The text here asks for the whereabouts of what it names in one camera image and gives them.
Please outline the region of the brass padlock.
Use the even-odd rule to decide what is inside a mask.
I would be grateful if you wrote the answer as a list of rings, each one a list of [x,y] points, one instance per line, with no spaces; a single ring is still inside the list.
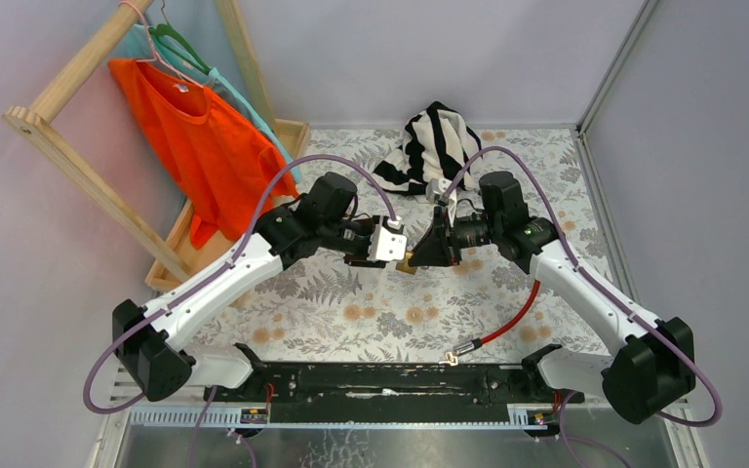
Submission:
[[[411,265],[411,259],[412,254],[407,253],[405,258],[396,264],[395,269],[402,273],[415,274],[417,271],[417,267]]]

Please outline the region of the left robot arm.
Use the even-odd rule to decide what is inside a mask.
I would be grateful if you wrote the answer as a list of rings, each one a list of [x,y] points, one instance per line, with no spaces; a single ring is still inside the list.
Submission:
[[[226,387],[242,401],[257,397],[264,377],[243,352],[192,339],[244,293],[320,249],[364,267],[401,259],[400,219],[349,217],[356,195],[350,179],[328,172],[290,204],[262,212],[232,248],[178,287],[143,305],[119,303],[111,315],[110,353],[133,379],[138,397],[159,402],[187,384]]]

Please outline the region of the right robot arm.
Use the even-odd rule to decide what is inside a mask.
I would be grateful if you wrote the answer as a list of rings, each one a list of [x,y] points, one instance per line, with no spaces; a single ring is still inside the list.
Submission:
[[[548,345],[523,360],[522,392],[543,402],[557,390],[605,399],[623,419],[639,424],[686,396],[696,375],[693,335],[681,319],[668,321],[633,302],[563,244],[554,223],[530,214],[520,182],[508,172],[480,179],[483,207],[457,216],[446,179],[426,188],[434,204],[427,232],[408,259],[410,267],[450,267],[462,251],[486,245],[556,293],[600,337],[607,355]]]

